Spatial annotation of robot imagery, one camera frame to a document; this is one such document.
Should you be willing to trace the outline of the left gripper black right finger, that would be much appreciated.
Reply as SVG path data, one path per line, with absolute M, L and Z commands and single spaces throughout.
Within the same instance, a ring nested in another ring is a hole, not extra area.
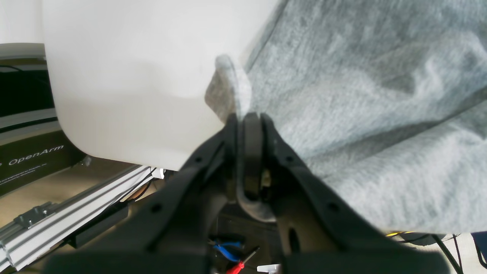
M 444 274 L 439 253 L 386 238 L 315 177 L 269 116 L 242 121 L 242 208 L 275 223 L 280 274 Z

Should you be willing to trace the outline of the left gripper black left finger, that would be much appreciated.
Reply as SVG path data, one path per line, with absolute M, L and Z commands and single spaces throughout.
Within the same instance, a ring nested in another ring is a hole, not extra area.
M 209 229 L 228 202 L 238 119 L 204 142 L 121 227 L 81 251 L 52 256 L 44 274 L 211 274 Z

